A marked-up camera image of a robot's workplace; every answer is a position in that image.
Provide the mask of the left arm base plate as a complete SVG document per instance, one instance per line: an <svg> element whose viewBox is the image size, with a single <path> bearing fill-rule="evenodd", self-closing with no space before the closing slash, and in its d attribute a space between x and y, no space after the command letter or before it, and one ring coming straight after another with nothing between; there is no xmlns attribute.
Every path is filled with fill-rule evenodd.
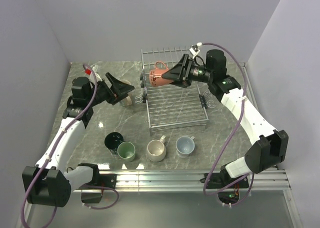
<svg viewBox="0 0 320 228"><path fill-rule="evenodd" d="M80 198L84 206L91 209L106 209L112 207L118 201L120 195L116 191L117 175L111 174L99 174L97 178L81 185L78 189L81 190ZM94 207L99 204L105 192L111 191L115 194L115 201L105 207Z"/></svg>

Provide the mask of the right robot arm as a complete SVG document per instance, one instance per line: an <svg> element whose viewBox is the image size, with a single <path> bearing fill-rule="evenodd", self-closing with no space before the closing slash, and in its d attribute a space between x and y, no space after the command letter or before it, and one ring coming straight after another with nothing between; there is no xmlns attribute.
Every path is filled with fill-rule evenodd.
<svg viewBox="0 0 320 228"><path fill-rule="evenodd" d="M269 124L246 97L245 88L227 74L227 59L221 50L207 51L205 64L199 66L188 54L161 76L170 84L187 88L193 81L206 83L209 91L237 119L249 137L251 148L246 154L221 167L215 178L208 175L205 182L213 180L220 187L232 187L246 174L258 174L285 160L289 136Z"/></svg>

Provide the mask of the pink mug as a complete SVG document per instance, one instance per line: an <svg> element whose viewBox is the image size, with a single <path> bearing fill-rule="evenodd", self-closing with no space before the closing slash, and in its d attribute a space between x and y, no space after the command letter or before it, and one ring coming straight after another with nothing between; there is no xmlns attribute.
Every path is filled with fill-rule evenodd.
<svg viewBox="0 0 320 228"><path fill-rule="evenodd" d="M163 61L156 61L154 68L149 72L149 82L153 87L159 87L167 84L171 84L173 80L165 79L162 74L169 71L169 67Z"/></svg>

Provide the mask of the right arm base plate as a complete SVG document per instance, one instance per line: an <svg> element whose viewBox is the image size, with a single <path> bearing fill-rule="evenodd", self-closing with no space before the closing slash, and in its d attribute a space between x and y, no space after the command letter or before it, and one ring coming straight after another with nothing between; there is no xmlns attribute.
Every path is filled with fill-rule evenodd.
<svg viewBox="0 0 320 228"><path fill-rule="evenodd" d="M204 194L209 195L209 190L215 189L213 193L217 196L218 201L222 206L235 206L242 202L249 196L253 186L253 179L250 180L248 176L240 176L238 178L230 178L227 172L220 171L219 173L212 173L207 179L209 173L204 174L204 178L200 180L203 183Z"/></svg>

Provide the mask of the cream tall mug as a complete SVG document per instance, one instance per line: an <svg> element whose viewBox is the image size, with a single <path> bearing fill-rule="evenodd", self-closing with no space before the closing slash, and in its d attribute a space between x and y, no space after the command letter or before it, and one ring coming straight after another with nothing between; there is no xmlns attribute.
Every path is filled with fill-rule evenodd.
<svg viewBox="0 0 320 228"><path fill-rule="evenodd" d="M128 85L131 85L131 83L128 80L120 80L120 81L123 82L123 83L126 83ZM124 106L124 107L131 106L133 104L131 93L129 93L128 96L125 99L121 100L120 104L122 106Z"/></svg>

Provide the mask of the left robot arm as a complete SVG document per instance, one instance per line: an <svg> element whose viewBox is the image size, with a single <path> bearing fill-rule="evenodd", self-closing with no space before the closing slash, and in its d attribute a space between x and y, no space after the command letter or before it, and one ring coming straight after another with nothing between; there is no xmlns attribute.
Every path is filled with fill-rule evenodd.
<svg viewBox="0 0 320 228"><path fill-rule="evenodd" d="M27 166L22 173L28 203L64 207L74 190L85 185L95 189L100 185L100 171L96 164L81 163L68 173L63 168L85 133L94 114L93 107L104 101L115 105L134 90L134 86L110 73L105 76L110 86L104 80L88 77L73 79L72 95L67 101L55 138L36 165Z"/></svg>

